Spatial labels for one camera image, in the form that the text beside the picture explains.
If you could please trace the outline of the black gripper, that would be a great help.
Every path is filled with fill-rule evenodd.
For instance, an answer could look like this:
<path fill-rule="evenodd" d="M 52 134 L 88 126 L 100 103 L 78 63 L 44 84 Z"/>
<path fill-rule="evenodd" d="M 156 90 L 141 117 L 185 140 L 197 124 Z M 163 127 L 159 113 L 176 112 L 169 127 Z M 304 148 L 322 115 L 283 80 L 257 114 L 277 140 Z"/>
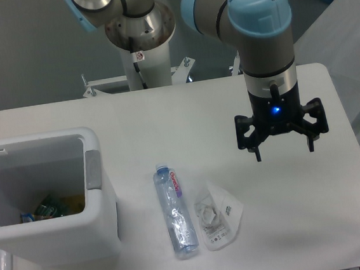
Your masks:
<path fill-rule="evenodd" d="M 328 122 L 323 103 L 319 97 L 301 105 L 299 89 L 296 84 L 289 91 L 281 93 L 278 87 L 271 86 L 267 97 L 249 93 L 252 117 L 234 117 L 238 149 L 247 149 L 261 162 L 259 146 L 269 135 L 279 135 L 295 131 L 307 137 L 307 147 L 314 152 L 314 142 L 321 133 L 327 133 Z"/>

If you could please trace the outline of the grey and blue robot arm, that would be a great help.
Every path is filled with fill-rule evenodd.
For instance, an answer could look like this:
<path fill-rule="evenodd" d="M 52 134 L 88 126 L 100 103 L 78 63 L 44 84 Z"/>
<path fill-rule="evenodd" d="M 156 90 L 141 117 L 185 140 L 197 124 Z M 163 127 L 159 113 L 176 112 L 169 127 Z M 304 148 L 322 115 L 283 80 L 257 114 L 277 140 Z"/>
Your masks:
<path fill-rule="evenodd" d="M 93 31 L 104 27 L 125 54 L 132 90 L 169 85 L 170 56 L 152 57 L 175 32 L 171 10 L 156 0 L 64 0 L 77 21 Z M 269 136 L 297 132 L 308 148 L 326 133 L 319 98 L 300 102 L 288 0 L 181 0 L 185 24 L 199 34 L 235 48 L 245 78 L 252 116 L 234 118 L 239 149 L 253 154 Z"/>

